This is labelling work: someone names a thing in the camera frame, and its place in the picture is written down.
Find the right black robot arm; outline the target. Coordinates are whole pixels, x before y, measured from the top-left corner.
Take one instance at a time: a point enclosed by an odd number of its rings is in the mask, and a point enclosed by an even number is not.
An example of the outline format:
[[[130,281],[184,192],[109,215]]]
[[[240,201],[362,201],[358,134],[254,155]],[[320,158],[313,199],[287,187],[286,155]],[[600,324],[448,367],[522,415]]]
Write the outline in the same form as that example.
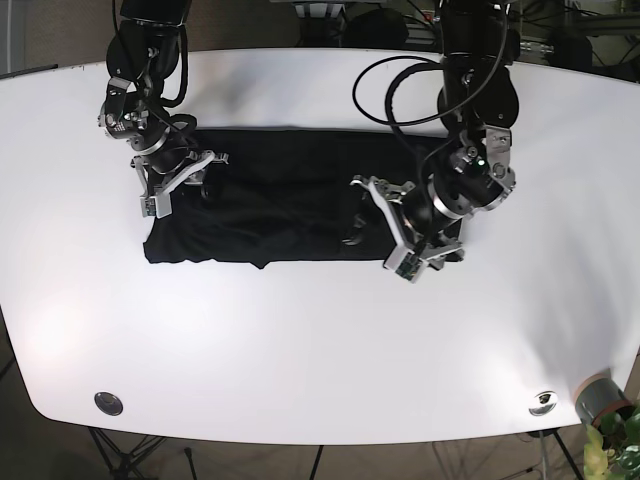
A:
[[[171,215],[176,189],[202,185],[210,165],[229,159],[198,145],[194,116],[170,113],[187,93],[190,7],[189,1],[124,1],[120,9],[111,3],[110,79],[98,124],[134,151],[131,166],[143,187],[145,217]]]

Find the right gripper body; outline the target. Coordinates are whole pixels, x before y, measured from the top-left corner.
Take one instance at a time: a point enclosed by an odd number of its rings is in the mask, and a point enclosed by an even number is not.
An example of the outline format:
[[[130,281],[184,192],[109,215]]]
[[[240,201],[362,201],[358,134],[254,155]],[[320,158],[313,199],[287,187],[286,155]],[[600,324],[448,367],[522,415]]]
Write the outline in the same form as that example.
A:
[[[143,188],[139,199],[143,217],[162,219],[171,215],[171,194],[178,187],[199,187],[211,165],[228,163],[227,153],[198,146],[190,138],[194,130],[192,125],[105,127],[109,137],[126,141],[134,151],[131,167]]]

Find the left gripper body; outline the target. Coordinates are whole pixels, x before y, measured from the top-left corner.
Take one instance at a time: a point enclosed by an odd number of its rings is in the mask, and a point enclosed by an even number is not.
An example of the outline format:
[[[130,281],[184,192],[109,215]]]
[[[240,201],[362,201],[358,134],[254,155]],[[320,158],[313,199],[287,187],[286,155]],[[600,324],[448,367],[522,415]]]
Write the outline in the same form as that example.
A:
[[[385,268],[413,283],[417,254],[427,243],[462,242],[465,219],[503,203],[516,185],[511,146],[510,135],[477,142],[460,135],[420,155],[416,186],[385,189],[385,219],[396,241]]]

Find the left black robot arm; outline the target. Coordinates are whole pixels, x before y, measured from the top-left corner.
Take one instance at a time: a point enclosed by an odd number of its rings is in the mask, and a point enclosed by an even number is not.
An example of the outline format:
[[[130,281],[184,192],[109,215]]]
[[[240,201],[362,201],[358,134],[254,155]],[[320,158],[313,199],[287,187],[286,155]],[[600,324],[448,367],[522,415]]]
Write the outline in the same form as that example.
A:
[[[391,81],[385,116],[376,121],[415,159],[416,178],[402,185],[375,176],[352,180],[382,212],[395,241],[385,269],[411,283],[428,268],[463,260],[463,220],[497,208],[516,186],[511,128],[519,99],[508,68],[519,56],[519,37],[508,15],[505,1],[441,2],[441,60],[411,57],[410,66]],[[422,153],[403,133],[408,124],[397,120],[393,102],[405,80],[429,71],[443,74],[438,111],[413,123],[439,120],[448,136]]]

